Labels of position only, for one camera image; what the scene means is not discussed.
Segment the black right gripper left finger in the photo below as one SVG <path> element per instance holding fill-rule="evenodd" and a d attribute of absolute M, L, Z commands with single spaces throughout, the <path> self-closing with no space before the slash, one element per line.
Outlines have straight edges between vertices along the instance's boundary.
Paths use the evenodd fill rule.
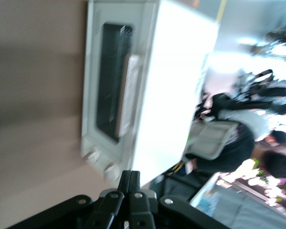
<path fill-rule="evenodd" d="M 130 170 L 123 171 L 118 188 L 104 190 L 95 202 L 86 195 L 78 195 L 9 228 L 109 229 L 122 207 L 130 177 Z"/>

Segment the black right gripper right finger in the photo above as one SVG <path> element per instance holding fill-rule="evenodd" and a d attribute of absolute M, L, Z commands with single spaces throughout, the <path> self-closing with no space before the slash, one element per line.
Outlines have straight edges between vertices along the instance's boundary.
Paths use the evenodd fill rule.
<path fill-rule="evenodd" d="M 140 172 L 130 172 L 131 229 L 223 229 L 224 224 L 175 196 L 149 198 L 140 189 Z"/>

